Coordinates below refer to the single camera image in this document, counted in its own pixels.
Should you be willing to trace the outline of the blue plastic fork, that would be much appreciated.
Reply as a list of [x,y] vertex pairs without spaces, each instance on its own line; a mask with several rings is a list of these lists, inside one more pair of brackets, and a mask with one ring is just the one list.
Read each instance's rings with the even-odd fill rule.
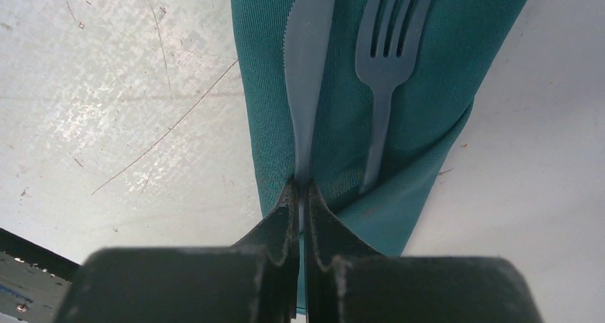
[[367,0],[355,49],[357,77],[373,93],[369,148],[360,193],[377,182],[392,94],[412,75],[432,0]]

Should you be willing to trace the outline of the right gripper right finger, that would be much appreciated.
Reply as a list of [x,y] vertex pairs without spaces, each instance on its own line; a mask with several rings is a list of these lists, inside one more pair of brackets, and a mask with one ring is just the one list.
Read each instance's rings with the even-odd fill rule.
[[529,286],[500,257],[388,257],[302,192],[309,322],[540,322]]

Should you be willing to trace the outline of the teal satin napkin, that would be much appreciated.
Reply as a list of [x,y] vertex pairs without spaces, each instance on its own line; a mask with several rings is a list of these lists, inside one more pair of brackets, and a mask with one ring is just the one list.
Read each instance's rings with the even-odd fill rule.
[[[358,237],[400,256],[474,97],[527,0],[432,0],[411,78],[392,97],[380,177],[358,184],[370,133],[371,90],[354,50],[367,0],[336,0],[317,108],[313,177],[327,206]],[[283,36],[294,0],[231,0],[260,209],[267,215],[294,173]]]

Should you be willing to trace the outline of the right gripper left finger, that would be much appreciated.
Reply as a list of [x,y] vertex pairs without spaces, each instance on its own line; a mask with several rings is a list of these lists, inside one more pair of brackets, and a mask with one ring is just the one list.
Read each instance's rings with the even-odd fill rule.
[[92,254],[57,322],[289,322],[297,310],[298,189],[227,247],[121,247]]

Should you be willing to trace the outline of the blue plastic knife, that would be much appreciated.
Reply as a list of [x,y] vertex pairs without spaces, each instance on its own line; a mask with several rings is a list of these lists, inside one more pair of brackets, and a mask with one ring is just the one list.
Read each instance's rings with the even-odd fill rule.
[[295,137],[295,182],[311,178],[312,140],[335,0],[294,0],[283,41],[288,105]]

